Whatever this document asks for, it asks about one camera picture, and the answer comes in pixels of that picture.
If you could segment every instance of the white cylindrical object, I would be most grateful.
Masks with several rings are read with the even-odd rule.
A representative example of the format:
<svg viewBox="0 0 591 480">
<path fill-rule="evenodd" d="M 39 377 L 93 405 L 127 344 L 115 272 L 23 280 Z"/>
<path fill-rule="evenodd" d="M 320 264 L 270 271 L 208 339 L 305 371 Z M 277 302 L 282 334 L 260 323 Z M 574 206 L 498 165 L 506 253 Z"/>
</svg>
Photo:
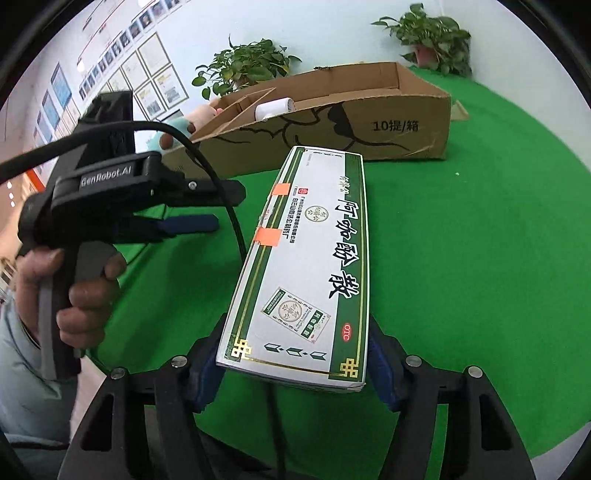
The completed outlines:
<svg viewBox="0 0 591 480">
<path fill-rule="evenodd" d="M 278 100 L 262 103 L 257 106 L 255 110 L 255 119 L 257 122 L 260 122 L 273 116 L 295 111 L 296 105 L 291 98 L 279 98 Z"/>
</svg>

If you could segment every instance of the picture frame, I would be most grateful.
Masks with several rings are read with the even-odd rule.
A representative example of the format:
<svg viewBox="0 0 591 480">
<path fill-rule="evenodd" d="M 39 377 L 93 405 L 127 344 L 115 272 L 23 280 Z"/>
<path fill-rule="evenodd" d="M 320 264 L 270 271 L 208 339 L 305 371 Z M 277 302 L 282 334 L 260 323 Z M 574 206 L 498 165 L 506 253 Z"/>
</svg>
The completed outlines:
<svg viewBox="0 0 591 480">
<path fill-rule="evenodd" d="M 43 107 L 43 111 L 45 112 L 49 124 L 55 128 L 60 122 L 60 115 L 57 113 L 57 109 L 53 103 L 51 95 L 49 95 L 49 90 L 46 90 L 45 95 L 43 96 L 43 101 L 41 102 L 41 106 Z"/>
<path fill-rule="evenodd" d="M 154 21 L 156 21 L 156 22 L 159 22 L 164 17 L 166 17 L 167 13 L 168 13 L 168 10 L 164 6 L 164 0 L 158 0 L 154 5 L 152 5 L 150 7 L 150 14 L 152 15 L 152 18 L 154 19 Z"/>
<path fill-rule="evenodd" d="M 129 58 L 123 62 L 121 70 L 132 90 L 139 88 L 143 83 L 150 79 L 137 52 L 133 52 Z"/>
<path fill-rule="evenodd" d="M 72 98 L 72 90 L 70 89 L 70 85 L 68 84 L 68 81 L 66 80 L 64 72 L 61 69 L 61 65 L 59 63 L 51 75 L 51 87 L 53 88 L 53 93 L 56 94 L 57 101 L 61 107 L 65 108 L 67 103 Z"/>
<path fill-rule="evenodd" d="M 106 52 L 105 52 L 105 61 L 107 62 L 107 66 L 110 66 L 113 61 L 115 60 L 114 56 L 113 56 L 113 52 L 111 52 L 111 49 L 109 48 Z"/>
<path fill-rule="evenodd" d="M 39 131 L 43 135 L 45 142 L 49 143 L 53 138 L 53 134 L 51 133 L 51 129 L 49 128 L 47 121 L 43 117 L 43 112 L 41 110 L 39 110 L 39 113 L 37 115 L 37 126 L 39 127 Z"/>
<path fill-rule="evenodd" d="M 150 9 L 141 12 L 138 17 L 138 21 L 142 25 L 143 31 L 149 30 L 155 24 L 152 15 L 150 15 Z"/>
<path fill-rule="evenodd" d="M 66 112 L 68 112 L 70 114 L 70 117 L 72 118 L 72 121 L 77 124 L 78 120 L 80 119 L 80 111 L 78 110 L 78 107 L 76 106 L 76 104 L 74 103 L 73 100 L 71 100 L 67 105 L 66 105 Z"/>
<path fill-rule="evenodd" d="M 120 33 L 119 42 L 121 43 L 121 47 L 123 47 L 123 50 L 127 50 L 127 48 L 129 48 L 132 42 L 131 35 L 129 34 L 128 30 L 125 30 L 124 32 Z"/>
<path fill-rule="evenodd" d="M 76 122 L 74 121 L 68 110 L 64 110 L 64 113 L 61 115 L 61 124 L 63 126 L 63 129 L 67 130 L 68 134 L 71 134 L 74 131 L 76 127 Z"/>
<path fill-rule="evenodd" d="M 109 82 L 105 82 L 105 84 L 100 88 L 99 93 L 111 93 L 112 91 L 113 90 L 111 90 Z"/>
<path fill-rule="evenodd" d="M 157 116 L 162 115 L 166 109 L 158 95 L 156 87 L 152 82 L 148 82 L 135 92 L 140 107 L 146 113 L 149 120 L 154 120 Z"/>
<path fill-rule="evenodd" d="M 150 76 L 156 75 L 171 63 L 158 33 L 155 33 L 142 43 L 138 47 L 137 52 L 142 58 L 144 65 L 146 65 Z"/>
<path fill-rule="evenodd" d="M 168 109 L 189 98 L 183 82 L 172 64 L 154 77 L 154 84 Z"/>
<path fill-rule="evenodd" d="M 111 87 L 111 90 L 113 92 L 131 90 L 131 87 L 127 82 L 127 79 L 125 78 L 125 75 L 123 75 L 121 69 L 117 69 L 111 76 L 111 78 L 109 79 L 109 86 Z"/>
<path fill-rule="evenodd" d="M 181 0 L 164 0 L 164 3 L 169 12 L 174 12 L 181 6 Z"/>
<path fill-rule="evenodd" d="M 96 64 L 92 67 L 92 76 L 95 78 L 96 82 L 98 82 L 99 79 L 103 76 L 102 72 L 100 71 L 99 64 Z"/>
<path fill-rule="evenodd" d="M 139 25 L 139 20 L 135 20 L 129 26 L 129 34 L 131 35 L 131 39 L 137 41 L 142 36 L 143 30 L 142 27 Z"/>
<path fill-rule="evenodd" d="M 121 55 L 122 51 L 123 49 L 121 48 L 119 41 L 115 40 L 111 45 L 111 52 L 113 52 L 113 56 L 117 58 L 119 55 Z"/>
</svg>

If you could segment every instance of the green tablecloth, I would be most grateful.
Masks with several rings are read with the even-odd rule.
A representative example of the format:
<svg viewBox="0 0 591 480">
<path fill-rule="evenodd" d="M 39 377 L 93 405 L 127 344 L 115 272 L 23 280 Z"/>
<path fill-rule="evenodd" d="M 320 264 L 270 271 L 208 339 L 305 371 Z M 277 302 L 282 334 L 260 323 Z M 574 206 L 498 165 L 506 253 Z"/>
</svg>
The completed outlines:
<svg viewBox="0 0 591 480">
<path fill-rule="evenodd" d="M 482 367 L 535 456 L 591 417 L 591 177 L 560 140 L 487 88 L 419 73 L 471 119 L 452 124 L 446 161 L 366 164 L 371 311 L 432 365 Z M 275 176 L 241 177 L 247 241 Z M 103 367 L 157 368 L 227 310 L 240 261 L 224 210 L 212 211 L 219 232 L 150 246 L 125 274 L 106 340 L 93 352 Z M 131 258 L 138 248 L 121 250 Z M 290 469 L 326 480 L 377 477 L 396 415 L 371 384 L 357 394 L 277 390 Z M 227 372 L 197 423 L 273 463 L 258 380 Z"/>
</svg>

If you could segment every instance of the orange tape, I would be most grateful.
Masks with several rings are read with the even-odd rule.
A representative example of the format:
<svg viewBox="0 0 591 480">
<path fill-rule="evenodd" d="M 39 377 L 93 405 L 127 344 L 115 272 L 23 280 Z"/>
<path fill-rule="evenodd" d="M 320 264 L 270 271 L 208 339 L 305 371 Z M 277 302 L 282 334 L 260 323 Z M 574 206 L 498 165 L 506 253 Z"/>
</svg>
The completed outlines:
<svg viewBox="0 0 591 480">
<path fill-rule="evenodd" d="M 289 195 L 291 183 L 278 183 L 273 188 L 271 195 Z"/>
<path fill-rule="evenodd" d="M 276 247 L 281 238 L 281 229 L 259 227 L 255 234 L 255 242 L 266 247 Z"/>
</svg>

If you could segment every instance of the potted plant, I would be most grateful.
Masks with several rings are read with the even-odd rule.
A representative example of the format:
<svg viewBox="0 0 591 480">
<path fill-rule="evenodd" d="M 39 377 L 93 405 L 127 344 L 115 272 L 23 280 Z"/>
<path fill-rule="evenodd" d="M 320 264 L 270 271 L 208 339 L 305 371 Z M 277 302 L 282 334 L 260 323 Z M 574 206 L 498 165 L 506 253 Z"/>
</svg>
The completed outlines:
<svg viewBox="0 0 591 480">
<path fill-rule="evenodd" d="M 412 4 L 410 11 L 399 20 L 382 17 L 372 25 L 390 30 L 390 36 L 396 35 L 402 45 L 412 45 L 414 51 L 402 56 L 420 68 L 438 70 L 444 75 L 451 72 L 469 77 L 472 74 L 470 33 L 462 30 L 451 17 L 429 17 L 423 4 Z"/>
<path fill-rule="evenodd" d="M 209 100 L 211 92 L 215 95 L 227 95 L 240 88 L 255 85 L 264 80 L 271 80 L 278 75 L 284 77 L 290 72 L 291 61 L 301 61 L 294 55 L 284 55 L 287 47 L 276 48 L 272 40 L 249 43 L 248 45 L 232 45 L 213 56 L 209 65 L 200 65 L 200 70 L 193 79 L 195 87 L 213 82 L 212 87 L 203 88 L 203 98 Z"/>
</svg>

